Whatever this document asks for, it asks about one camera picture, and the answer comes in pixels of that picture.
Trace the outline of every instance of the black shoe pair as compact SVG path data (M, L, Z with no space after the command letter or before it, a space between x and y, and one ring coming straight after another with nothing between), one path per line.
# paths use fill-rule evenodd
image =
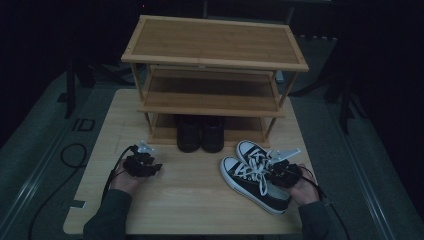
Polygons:
M183 152L200 147L216 153L224 148L224 118L220 116L175 115L177 146Z

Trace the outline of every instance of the wooden shoe rack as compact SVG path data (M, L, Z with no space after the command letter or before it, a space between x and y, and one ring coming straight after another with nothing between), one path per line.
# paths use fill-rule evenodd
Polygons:
M225 146L249 139L267 147L298 72L308 71L287 25L160 16L140 17L122 61L154 144L176 144L173 115L192 114L225 116ZM295 72L281 95L277 70Z

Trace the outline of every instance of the person's hand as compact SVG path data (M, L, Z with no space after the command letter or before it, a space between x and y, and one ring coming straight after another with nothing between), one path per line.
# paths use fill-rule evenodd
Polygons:
M309 172L304 168L304 164L299 164L299 167L302 171L303 177L311 180L316 184L315 179L309 174ZM315 187L304 179L300 179L292 188L286 189L293 200L301 207L303 205L319 201L318 192Z
M146 179L145 177L132 177L125 171L123 164L125 159L122 159L119 163L118 169L115 171L115 177L110 183L110 189L118 189L124 191L131 196L140 186L140 184Z

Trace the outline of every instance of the dark background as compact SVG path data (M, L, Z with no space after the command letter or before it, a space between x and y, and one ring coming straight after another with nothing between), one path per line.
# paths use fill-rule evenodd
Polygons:
M295 7L295 35L338 39L322 76L347 77L421 217L424 215L424 3L422 1L209 0L217 16L283 21ZM140 14L201 18L202 0L6 0L0 5L2 146L44 89L75 63L94 84L87 59L117 65Z

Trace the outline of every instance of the sleeve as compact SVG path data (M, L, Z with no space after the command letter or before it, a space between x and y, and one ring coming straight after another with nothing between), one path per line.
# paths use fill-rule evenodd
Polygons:
M303 240L338 239L336 228L322 201L299 207Z
M110 189L96 215L84 225L84 240L125 239L125 223L132 197Z

